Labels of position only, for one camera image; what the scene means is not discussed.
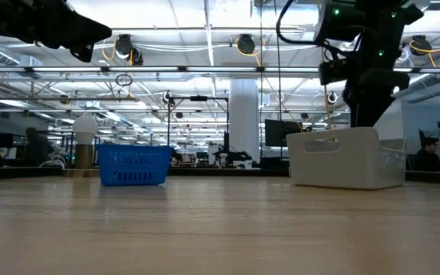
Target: person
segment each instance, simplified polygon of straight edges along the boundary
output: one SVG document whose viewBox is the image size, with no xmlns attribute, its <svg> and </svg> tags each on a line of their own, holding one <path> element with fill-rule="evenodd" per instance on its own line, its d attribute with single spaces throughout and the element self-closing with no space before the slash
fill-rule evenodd
<svg viewBox="0 0 440 275">
<path fill-rule="evenodd" d="M 28 136 L 26 159 L 33 167 L 38 167 L 48 159 L 48 140 L 41 134 L 37 133 L 37 129 L 28 128 L 26 130 Z"/>
<path fill-rule="evenodd" d="M 422 149 L 416 155 L 416 171 L 440 172 L 440 159 L 435 153 L 438 149 L 439 139 L 426 137 L 422 141 Z"/>
</svg>

